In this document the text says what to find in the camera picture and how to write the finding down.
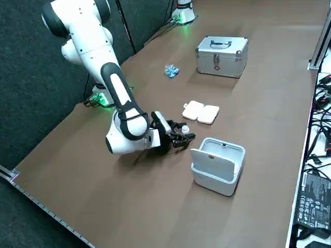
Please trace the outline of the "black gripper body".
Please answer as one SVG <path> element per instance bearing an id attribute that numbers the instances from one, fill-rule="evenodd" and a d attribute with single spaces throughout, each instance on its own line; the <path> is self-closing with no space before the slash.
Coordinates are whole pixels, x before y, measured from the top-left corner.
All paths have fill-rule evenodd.
<path id="1" fill-rule="evenodd" d="M 155 148 L 156 154 L 158 155 L 165 155 L 167 154 L 171 146 L 173 146 L 173 140 L 175 139 L 175 136 L 173 134 L 165 134 L 165 133 L 159 133 L 160 137 L 160 146 Z"/>

